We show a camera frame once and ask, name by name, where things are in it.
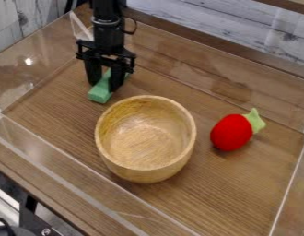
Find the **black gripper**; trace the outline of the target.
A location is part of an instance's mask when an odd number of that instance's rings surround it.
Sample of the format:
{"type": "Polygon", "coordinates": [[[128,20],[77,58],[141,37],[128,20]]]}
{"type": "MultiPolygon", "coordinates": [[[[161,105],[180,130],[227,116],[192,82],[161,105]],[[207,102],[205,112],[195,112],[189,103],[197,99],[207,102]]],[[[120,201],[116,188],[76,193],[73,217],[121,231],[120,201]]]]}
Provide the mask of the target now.
{"type": "Polygon", "coordinates": [[[111,67],[109,91],[116,92],[123,86],[125,74],[135,72],[136,54],[125,49],[124,35],[135,31],[124,29],[124,17],[109,20],[91,18],[93,40],[77,40],[76,57],[85,63],[88,83],[95,86],[103,78],[103,67],[111,67]]]}

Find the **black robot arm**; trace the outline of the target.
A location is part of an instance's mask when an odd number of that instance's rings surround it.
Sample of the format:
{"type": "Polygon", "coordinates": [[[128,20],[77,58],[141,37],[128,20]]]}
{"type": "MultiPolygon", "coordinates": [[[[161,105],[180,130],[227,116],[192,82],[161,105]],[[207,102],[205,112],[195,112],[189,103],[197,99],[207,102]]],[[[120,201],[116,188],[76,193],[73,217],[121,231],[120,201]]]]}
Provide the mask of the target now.
{"type": "Polygon", "coordinates": [[[91,0],[93,14],[93,40],[77,40],[76,58],[84,61],[88,83],[95,86],[103,76],[103,67],[111,68],[108,91],[123,86],[125,75],[135,72],[136,54],[125,48],[125,35],[135,34],[125,29],[125,19],[119,0],[91,0]]]}

